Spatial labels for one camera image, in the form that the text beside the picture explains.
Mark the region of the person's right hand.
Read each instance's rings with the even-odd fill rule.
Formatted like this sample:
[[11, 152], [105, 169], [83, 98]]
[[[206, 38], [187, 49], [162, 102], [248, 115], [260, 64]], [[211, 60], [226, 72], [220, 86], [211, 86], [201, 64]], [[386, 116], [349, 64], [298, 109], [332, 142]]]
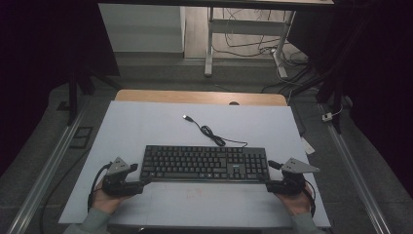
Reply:
[[290, 215], [306, 214], [311, 211], [311, 201], [304, 192], [294, 196], [277, 194], [277, 197]]

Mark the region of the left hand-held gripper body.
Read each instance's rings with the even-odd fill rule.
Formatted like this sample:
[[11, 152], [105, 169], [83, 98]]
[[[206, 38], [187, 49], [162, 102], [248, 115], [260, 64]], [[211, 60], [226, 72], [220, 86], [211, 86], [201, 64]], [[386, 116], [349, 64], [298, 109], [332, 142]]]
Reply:
[[109, 196], [123, 197], [141, 194], [143, 192], [140, 181], [126, 182], [130, 173], [130, 165], [123, 159], [117, 157], [109, 166], [103, 178], [102, 190]]

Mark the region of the black computer keyboard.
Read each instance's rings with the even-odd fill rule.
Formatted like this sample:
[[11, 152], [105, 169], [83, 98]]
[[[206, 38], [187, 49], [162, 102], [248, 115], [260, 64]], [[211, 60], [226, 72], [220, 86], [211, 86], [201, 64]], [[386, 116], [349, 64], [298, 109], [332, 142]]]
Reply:
[[140, 178], [255, 183], [268, 179], [269, 169], [260, 147], [147, 145]]

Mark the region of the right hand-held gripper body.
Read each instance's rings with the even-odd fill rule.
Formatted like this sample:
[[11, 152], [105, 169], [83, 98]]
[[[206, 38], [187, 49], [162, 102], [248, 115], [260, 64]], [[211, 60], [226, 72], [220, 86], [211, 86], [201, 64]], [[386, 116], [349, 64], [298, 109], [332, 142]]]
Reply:
[[279, 170], [282, 180], [267, 179], [267, 191], [270, 193], [294, 196], [300, 194], [306, 187], [304, 174], [317, 173], [319, 168], [307, 163], [290, 158]]

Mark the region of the dark curtain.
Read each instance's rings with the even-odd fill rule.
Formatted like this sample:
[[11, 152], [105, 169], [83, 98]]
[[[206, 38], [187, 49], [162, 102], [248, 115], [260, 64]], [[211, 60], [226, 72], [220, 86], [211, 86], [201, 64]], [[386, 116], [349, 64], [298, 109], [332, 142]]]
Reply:
[[324, 73], [350, 33], [366, 27], [346, 57], [351, 117], [413, 197], [413, 0], [333, 0], [345, 12], [298, 12], [288, 40]]
[[49, 103], [77, 76], [118, 76], [102, 0], [0, 0], [0, 176]]

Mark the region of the grey cabinet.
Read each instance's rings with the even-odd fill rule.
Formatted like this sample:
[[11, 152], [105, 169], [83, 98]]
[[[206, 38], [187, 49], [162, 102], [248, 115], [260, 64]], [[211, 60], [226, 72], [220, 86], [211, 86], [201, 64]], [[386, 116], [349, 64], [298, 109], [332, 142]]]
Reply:
[[184, 7], [127, 4], [98, 7], [115, 52], [184, 52]]

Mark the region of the aluminium floor rail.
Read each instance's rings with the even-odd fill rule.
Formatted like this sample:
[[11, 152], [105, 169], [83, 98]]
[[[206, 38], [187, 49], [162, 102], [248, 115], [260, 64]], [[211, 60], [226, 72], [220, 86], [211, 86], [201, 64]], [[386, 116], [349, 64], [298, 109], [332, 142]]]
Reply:
[[86, 107], [82, 106], [73, 117], [64, 123], [63, 129], [54, 141], [53, 148], [46, 152], [47, 160], [42, 164], [42, 169], [36, 175], [31, 175], [33, 181], [30, 183], [29, 190], [24, 193], [24, 201], [19, 206], [19, 211], [6, 234], [24, 234], [26, 231], [85, 115], [85, 111]]
[[332, 137], [343, 164], [349, 174], [349, 177], [357, 191], [358, 197], [370, 218], [370, 221], [377, 234], [392, 234], [383, 212], [381, 211], [376, 199], [369, 190], [364, 177], [359, 170], [357, 163], [344, 138], [339, 134], [332, 124], [332, 121], [326, 121], [325, 125]]

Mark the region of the white paper tag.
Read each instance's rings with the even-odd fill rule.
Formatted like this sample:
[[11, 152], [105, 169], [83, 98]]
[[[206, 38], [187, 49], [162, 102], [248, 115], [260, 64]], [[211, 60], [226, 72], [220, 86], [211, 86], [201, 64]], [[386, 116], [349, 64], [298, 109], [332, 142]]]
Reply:
[[314, 147], [308, 141], [306, 141], [303, 137], [301, 138], [301, 140], [303, 142], [304, 150], [305, 150], [307, 155], [311, 155], [311, 154], [316, 152]]

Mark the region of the white-legged desk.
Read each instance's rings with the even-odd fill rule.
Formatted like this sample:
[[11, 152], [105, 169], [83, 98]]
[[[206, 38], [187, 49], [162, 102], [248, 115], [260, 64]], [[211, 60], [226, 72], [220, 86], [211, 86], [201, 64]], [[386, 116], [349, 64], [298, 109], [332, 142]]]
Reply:
[[285, 77], [285, 69], [281, 66], [280, 54], [284, 41], [296, 11], [331, 10], [335, 8], [333, 0], [97, 0], [104, 4], [148, 5], [148, 6], [179, 6], [179, 7], [207, 7], [207, 46], [205, 77], [212, 74], [212, 38], [214, 33], [226, 32], [226, 20], [215, 19], [215, 8], [258, 9], [258, 10], [286, 10], [288, 16], [284, 21], [253, 21], [235, 20], [234, 32], [245, 35], [280, 36], [278, 48], [273, 52], [277, 70]]

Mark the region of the black metal stand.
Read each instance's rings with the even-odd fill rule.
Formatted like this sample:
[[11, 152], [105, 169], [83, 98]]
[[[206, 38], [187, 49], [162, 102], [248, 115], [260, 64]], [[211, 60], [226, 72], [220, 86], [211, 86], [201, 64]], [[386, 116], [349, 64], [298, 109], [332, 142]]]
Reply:
[[316, 94], [316, 100], [318, 103], [327, 103], [330, 98], [333, 98], [332, 126], [338, 134], [341, 134], [340, 113], [342, 111], [344, 76], [339, 74], [339, 69], [335, 65], [318, 78], [294, 89], [291, 95], [294, 97], [318, 84], [321, 84], [321, 87]]
[[95, 77], [103, 83], [109, 85], [116, 91], [120, 91], [123, 87], [111, 79], [109, 76], [105, 76], [96, 70], [83, 66], [73, 70], [68, 76], [68, 87], [69, 87], [69, 119], [67, 122], [68, 126], [71, 126], [77, 115], [78, 115], [78, 93], [77, 88], [88, 96], [94, 94], [95, 87], [92, 82], [92, 78]]

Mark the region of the black floor socket plate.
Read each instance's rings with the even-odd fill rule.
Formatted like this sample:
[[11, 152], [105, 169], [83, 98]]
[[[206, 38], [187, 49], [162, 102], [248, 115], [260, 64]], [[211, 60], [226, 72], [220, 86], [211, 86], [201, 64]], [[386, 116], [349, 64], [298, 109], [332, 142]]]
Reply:
[[85, 149], [91, 139], [93, 127], [78, 127], [69, 147], [74, 149]]

